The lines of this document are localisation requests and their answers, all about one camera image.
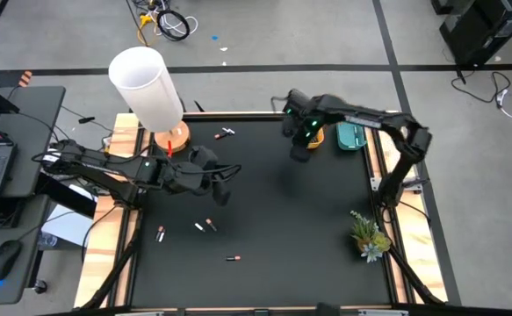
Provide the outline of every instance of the white cylinder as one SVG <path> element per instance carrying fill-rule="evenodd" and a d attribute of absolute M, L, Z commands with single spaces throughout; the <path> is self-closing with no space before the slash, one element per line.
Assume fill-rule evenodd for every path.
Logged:
<path fill-rule="evenodd" d="M 133 47 L 109 65 L 109 79 L 150 132 L 167 132 L 184 115 L 164 59 L 152 48 Z"/>

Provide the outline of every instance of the black tabletop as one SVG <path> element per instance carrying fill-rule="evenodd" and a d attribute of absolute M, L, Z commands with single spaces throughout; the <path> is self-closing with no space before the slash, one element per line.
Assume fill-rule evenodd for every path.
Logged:
<path fill-rule="evenodd" d="M 335 128 L 309 163 L 289 158 L 280 121 L 188 122 L 191 146 L 242 165 L 232 197 L 148 193 L 133 288 L 136 307 L 376 305 L 389 302 L 381 262 L 366 263 L 350 238 L 350 211 L 372 217 L 364 151 L 339 149 Z M 233 137 L 215 140 L 222 127 Z M 215 233 L 205 224 L 213 220 Z M 194 223 L 205 227 L 200 232 Z M 163 242 L 155 241 L 166 227 Z M 239 255 L 240 261 L 227 262 Z"/>
<path fill-rule="evenodd" d="M 5 241 L 16 240 L 31 228 L 42 223 L 49 206 L 47 196 L 28 198 L 22 216 L 16 228 L 0 230 L 0 245 Z M 15 261 L 10 274 L 0 282 L 0 305 L 15 304 L 21 299 L 23 289 L 27 286 L 28 277 L 37 251 L 37 237 L 39 229 L 33 230 L 21 241 L 23 247 L 18 259 Z"/>
<path fill-rule="evenodd" d="M 11 89 L 13 88 L 0 88 L 0 94 L 8 97 Z M 21 113 L 54 126 L 65 92 L 64 87 L 18 88 L 12 93 L 10 101 Z M 10 181 L 4 184 L 0 197 L 28 197 L 35 189 L 40 172 L 39 163 L 32 162 L 31 157 L 47 150 L 51 132 L 38 121 L 19 114 L 2 114 L 0 131 L 7 133 L 17 145 L 17 153 L 9 173 Z"/>

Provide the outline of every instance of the computer mouse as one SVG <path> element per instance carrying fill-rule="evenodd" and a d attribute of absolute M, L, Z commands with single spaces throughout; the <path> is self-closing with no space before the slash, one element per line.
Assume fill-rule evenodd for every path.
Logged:
<path fill-rule="evenodd" d="M 0 245 L 0 280 L 4 280 L 21 252 L 21 241 L 5 241 Z"/>

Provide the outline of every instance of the teal box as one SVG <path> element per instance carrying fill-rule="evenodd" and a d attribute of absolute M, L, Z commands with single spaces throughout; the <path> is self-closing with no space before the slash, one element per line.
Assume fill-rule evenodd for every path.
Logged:
<path fill-rule="evenodd" d="M 351 123 L 340 123 L 337 130 L 337 144 L 343 150 L 359 150 L 367 144 L 362 126 L 356 126 Z"/>

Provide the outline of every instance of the concrete floor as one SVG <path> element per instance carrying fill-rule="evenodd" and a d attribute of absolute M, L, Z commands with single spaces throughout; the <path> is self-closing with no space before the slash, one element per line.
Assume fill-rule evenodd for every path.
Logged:
<path fill-rule="evenodd" d="M 381 0 L 399 64 L 450 64 L 438 33 L 443 18 L 427 0 Z M 184 42 L 159 39 L 170 66 L 388 63 L 370 0 L 175 0 L 195 16 L 198 32 Z M 10 1 L 0 18 L 0 69 L 105 68 L 121 50 L 138 46 L 122 1 Z M 496 56 L 512 63 L 512 40 Z M 504 72 L 512 82 L 512 71 Z M 512 119 L 450 86 L 454 72 L 402 72 L 413 114 L 431 128 L 429 173 L 463 305 L 512 308 Z M 489 97 L 489 72 L 466 88 Z M 257 72 L 172 76 L 186 106 L 208 111 L 268 111 L 269 97 L 290 88 L 336 93 L 377 109 L 399 110 L 390 72 Z M 64 105 L 112 126 L 126 105 L 106 75 L 35 76 L 31 85 L 64 85 Z M 512 86 L 505 101 L 512 112 Z M 106 131 L 78 125 L 62 111 L 58 126 L 86 147 Z M 67 311 L 81 264 L 74 251 L 46 253 L 41 276 L 53 285 L 43 296 L 24 294 L 0 315 Z"/>

